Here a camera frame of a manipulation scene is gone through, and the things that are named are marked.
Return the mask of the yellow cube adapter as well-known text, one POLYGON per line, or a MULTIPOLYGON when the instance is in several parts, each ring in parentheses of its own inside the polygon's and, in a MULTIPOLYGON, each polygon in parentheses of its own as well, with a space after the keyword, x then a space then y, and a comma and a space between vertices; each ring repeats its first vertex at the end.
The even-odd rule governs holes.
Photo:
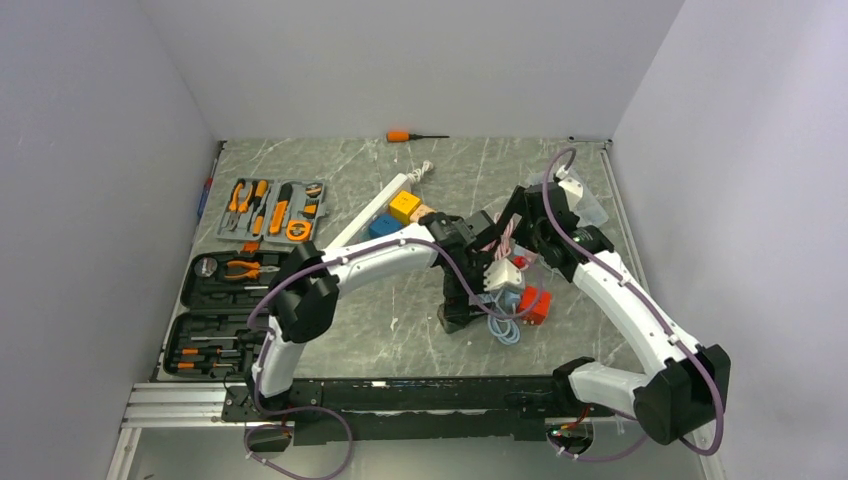
POLYGON ((419 197, 406 190, 401 190, 390 200, 388 213, 402 225, 408 225, 412 221, 412 215, 421 204, 422 200, 419 197))

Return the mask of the dark blue cube adapter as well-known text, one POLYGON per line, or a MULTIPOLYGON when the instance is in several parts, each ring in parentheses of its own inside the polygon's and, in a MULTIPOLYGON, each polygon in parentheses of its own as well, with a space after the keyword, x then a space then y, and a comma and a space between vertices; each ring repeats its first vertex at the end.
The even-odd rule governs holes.
POLYGON ((367 235, 369 239, 377 239, 391 235, 404 227, 404 224, 389 213, 378 215, 368 226, 367 235))

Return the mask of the red cube socket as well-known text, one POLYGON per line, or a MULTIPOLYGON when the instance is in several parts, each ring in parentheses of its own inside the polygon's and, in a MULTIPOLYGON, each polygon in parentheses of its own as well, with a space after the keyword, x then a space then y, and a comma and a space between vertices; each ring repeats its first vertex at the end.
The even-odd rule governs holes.
POLYGON ((526 287, 517 307, 518 312, 523 313, 522 323, 532 326, 542 325, 549 315, 551 300, 552 295, 547 290, 533 286, 526 287))

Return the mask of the white long power strip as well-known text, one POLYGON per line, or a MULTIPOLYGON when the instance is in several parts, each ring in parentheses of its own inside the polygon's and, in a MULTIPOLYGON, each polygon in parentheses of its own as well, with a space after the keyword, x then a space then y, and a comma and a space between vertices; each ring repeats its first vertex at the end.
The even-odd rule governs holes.
POLYGON ((390 201, 400 192, 411 192, 412 187, 420 183, 422 178, 431 170, 434 164, 426 160, 422 166, 410 173, 398 173, 360 212, 341 230, 327 245, 328 249, 358 243, 367 234, 368 227, 380 215, 388 211, 390 201))

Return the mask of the orange wooden cube adapter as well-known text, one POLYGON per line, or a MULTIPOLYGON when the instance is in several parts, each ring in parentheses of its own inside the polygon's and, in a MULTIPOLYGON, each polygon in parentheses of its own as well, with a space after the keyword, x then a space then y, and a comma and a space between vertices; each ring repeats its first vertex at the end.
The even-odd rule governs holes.
POLYGON ((425 216, 435 213, 436 210, 429 207, 428 205, 421 204, 419 205, 410 215, 411 223, 418 223, 425 216))

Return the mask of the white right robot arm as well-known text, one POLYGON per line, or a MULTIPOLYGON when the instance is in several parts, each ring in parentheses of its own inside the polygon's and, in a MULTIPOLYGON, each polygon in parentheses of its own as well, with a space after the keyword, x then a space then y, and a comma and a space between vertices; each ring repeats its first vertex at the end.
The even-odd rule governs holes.
POLYGON ((563 187, 548 182, 518 186, 498 222, 519 222, 512 238, 591 299, 623 335, 643 369, 637 374, 581 357, 553 374, 551 401, 574 415, 587 404, 637 421, 661 445, 685 441, 712 424, 701 455, 718 451, 724 436, 731 360, 718 344, 706 347, 688 334, 633 279, 613 243, 595 226, 578 226, 563 187))

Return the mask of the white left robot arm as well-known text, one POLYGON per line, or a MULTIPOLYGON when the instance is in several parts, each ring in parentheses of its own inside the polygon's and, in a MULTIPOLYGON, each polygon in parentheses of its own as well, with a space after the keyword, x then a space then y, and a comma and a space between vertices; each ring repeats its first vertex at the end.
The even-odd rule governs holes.
POLYGON ((291 252, 262 305, 270 313, 266 337, 251 368, 248 407, 264 420, 287 406, 306 343, 332 325, 345 295, 393 275, 439 267, 444 273, 439 321, 447 333, 465 328, 486 308, 479 296, 494 262, 491 244, 505 227, 488 213, 468 218, 435 212, 383 237, 322 251, 307 242, 291 252))

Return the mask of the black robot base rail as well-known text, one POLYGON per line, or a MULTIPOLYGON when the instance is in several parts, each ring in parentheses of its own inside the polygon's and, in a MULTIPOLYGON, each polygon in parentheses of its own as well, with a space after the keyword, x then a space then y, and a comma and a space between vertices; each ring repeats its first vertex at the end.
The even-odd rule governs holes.
POLYGON ((297 379, 281 403, 257 408, 248 388, 223 383, 228 424, 285 421, 297 446, 375 440, 509 437, 542 441, 548 429, 581 429, 612 413, 565 396, 551 375, 297 379))

